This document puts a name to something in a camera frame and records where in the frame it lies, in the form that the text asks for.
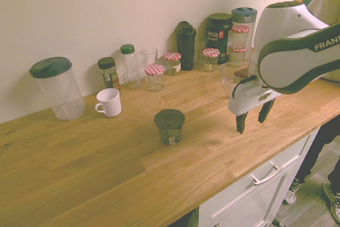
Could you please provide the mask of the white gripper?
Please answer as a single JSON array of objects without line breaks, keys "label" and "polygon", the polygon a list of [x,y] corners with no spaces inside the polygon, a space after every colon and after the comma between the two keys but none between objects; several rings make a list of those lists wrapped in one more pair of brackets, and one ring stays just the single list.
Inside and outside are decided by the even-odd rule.
[{"label": "white gripper", "polygon": [[263,87],[257,82],[257,78],[248,77],[241,80],[229,99],[228,109],[236,115],[236,130],[240,134],[244,132],[248,111],[263,105],[258,117],[258,121],[263,123],[275,102],[275,98],[282,95],[273,89]]}]

